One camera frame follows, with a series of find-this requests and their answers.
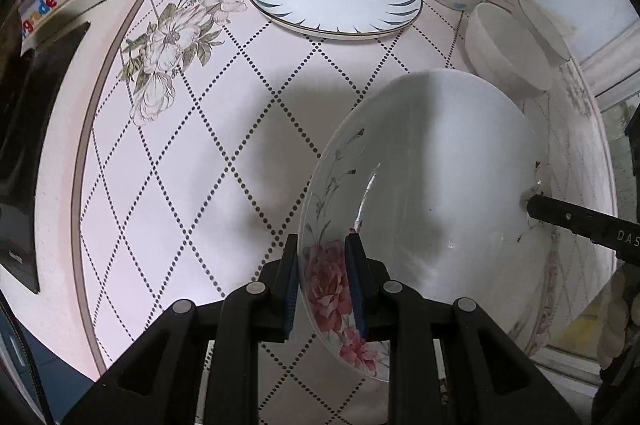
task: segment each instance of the black stovetop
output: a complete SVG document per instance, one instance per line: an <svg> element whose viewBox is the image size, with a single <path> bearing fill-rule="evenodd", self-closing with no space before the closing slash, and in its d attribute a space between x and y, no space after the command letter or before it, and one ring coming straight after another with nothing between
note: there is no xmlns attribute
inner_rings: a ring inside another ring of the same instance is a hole
<svg viewBox="0 0 640 425"><path fill-rule="evenodd" d="M33 293L40 291L34 208L42 145L60 84L88 29L86 22L28 50L0 78L0 264Z"/></svg>

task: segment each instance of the pink flower print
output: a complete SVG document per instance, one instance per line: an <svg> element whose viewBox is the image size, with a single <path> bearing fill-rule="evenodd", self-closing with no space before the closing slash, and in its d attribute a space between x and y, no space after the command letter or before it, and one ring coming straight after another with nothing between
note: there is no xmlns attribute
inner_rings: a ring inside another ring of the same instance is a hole
<svg viewBox="0 0 640 425"><path fill-rule="evenodd" d="M306 297L323 333L342 329L342 316L350 315L351 294L344 265L344 243L337 240L311 246L305 268Z"/></svg>
<svg viewBox="0 0 640 425"><path fill-rule="evenodd" d="M376 358L378 351L372 344L367 344L356 328L349 326L342 332L342 343L340 357L349 362L353 367L361 371L368 371L369 374L376 374Z"/></svg>

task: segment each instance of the pink rose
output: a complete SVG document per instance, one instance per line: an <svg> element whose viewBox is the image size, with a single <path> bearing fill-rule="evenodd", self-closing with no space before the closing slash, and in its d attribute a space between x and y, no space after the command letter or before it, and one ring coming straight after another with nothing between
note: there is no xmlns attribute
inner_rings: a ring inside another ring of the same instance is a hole
<svg viewBox="0 0 640 425"><path fill-rule="evenodd" d="M320 331L342 328L342 316L350 315L351 294L344 265L344 243L331 241L309 248L305 268L306 297Z"/></svg>
<svg viewBox="0 0 640 425"><path fill-rule="evenodd" d="M357 369L376 374L377 349L372 344L367 344L356 328L348 327L342 332L340 357Z"/></svg>

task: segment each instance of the diamond pattern tablecloth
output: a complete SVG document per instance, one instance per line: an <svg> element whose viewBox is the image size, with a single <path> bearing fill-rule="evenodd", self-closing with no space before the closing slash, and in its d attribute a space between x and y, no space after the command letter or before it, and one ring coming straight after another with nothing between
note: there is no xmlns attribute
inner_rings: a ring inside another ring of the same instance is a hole
<svg viewBox="0 0 640 425"><path fill-rule="evenodd" d="M126 39L180 1L197 0L144 0ZM280 256L324 145L363 98L407 72L471 70L466 16L432 0L411 28L368 42L290 33L251 5L228 18L206 65L197 57L186 71L177 66L172 105L140 126L130 118L140 94L118 80L130 55L115 42L81 192L86 303L107 366L176 299L219 300ZM593 106L570 65L549 94L522 108L548 135L552 194L612 213ZM575 318L612 274L611 252L585 241L556 231L537 298L513 332L528 351ZM386 384L335 360L300 304L292 339L260 348L259 398L270 425L386 418Z"/></svg>

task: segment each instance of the silver screw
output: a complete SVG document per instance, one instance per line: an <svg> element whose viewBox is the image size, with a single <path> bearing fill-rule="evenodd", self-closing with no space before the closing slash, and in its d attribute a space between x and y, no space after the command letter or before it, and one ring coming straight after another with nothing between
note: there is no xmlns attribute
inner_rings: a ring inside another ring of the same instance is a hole
<svg viewBox="0 0 640 425"><path fill-rule="evenodd" d="M187 313L191 309L191 306L193 306L193 302L190 300L180 299L174 302L171 309L176 313Z"/></svg>
<svg viewBox="0 0 640 425"><path fill-rule="evenodd" d="M388 280L382 285L382 289L387 293L400 293L402 291L402 284L397 280Z"/></svg>
<svg viewBox="0 0 640 425"><path fill-rule="evenodd" d="M473 299L469 299L468 297L463 297L458 301L458 307L461 310L466 311L467 313L471 313L472 311L476 310L476 308L478 307L478 304L476 304L476 301Z"/></svg>
<svg viewBox="0 0 640 425"><path fill-rule="evenodd" d="M258 293L262 293L263 291L265 291L267 289L267 287L264 285L263 282L250 282L249 284L246 285L246 290L251 294L251 295L257 295Z"/></svg>

